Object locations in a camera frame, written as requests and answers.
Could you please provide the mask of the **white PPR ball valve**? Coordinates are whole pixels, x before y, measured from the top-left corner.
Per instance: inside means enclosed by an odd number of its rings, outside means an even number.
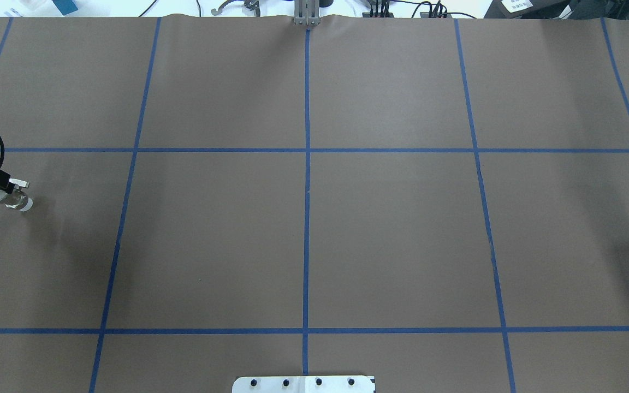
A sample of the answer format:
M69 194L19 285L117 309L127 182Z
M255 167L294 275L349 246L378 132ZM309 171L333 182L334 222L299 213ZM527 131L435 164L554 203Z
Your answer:
M29 187L29 182L11 179L10 184L13 186L10 193L0 189L0 204L16 211L29 211L33 207L33 199L24 192Z

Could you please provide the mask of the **aluminium frame post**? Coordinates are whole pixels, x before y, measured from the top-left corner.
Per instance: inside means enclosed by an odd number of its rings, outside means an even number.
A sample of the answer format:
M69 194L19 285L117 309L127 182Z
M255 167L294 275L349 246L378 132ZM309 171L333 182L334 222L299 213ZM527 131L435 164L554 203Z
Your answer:
M319 0L294 0L293 22L297 26L314 27L321 22Z

